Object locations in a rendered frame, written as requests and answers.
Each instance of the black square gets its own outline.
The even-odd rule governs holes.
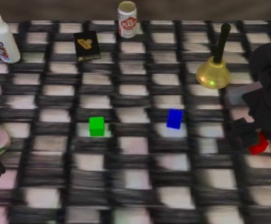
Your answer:
[[[75,33],[73,35],[78,61],[101,58],[96,31]]]

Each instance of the black and white checkered cloth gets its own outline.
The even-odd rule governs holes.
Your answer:
[[[142,22],[121,39],[115,21],[10,24],[22,62],[0,61],[0,224],[271,224],[271,143],[250,155],[229,134],[247,108],[228,88],[250,84],[248,57],[271,22],[230,21],[225,90],[195,79],[221,22]],[[73,33],[96,30],[102,58],[76,63]],[[184,109],[168,130],[169,108]],[[88,118],[104,116],[103,138]]]

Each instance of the black gorilla toy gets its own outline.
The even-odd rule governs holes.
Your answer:
[[[258,143],[257,128],[261,129],[266,139],[271,139],[271,43],[260,46],[252,53],[250,70],[261,88],[243,94],[242,99],[255,121],[247,123],[245,119],[236,120],[233,130],[235,135],[242,137],[246,147]]]

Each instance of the can top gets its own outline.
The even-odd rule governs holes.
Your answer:
[[[133,1],[122,1],[119,4],[118,9],[122,13],[132,13],[133,11],[136,10],[136,5]]]

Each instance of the white glue bottle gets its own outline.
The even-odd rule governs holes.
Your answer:
[[[20,60],[20,53],[9,26],[0,16],[0,58],[6,63],[16,63]]]

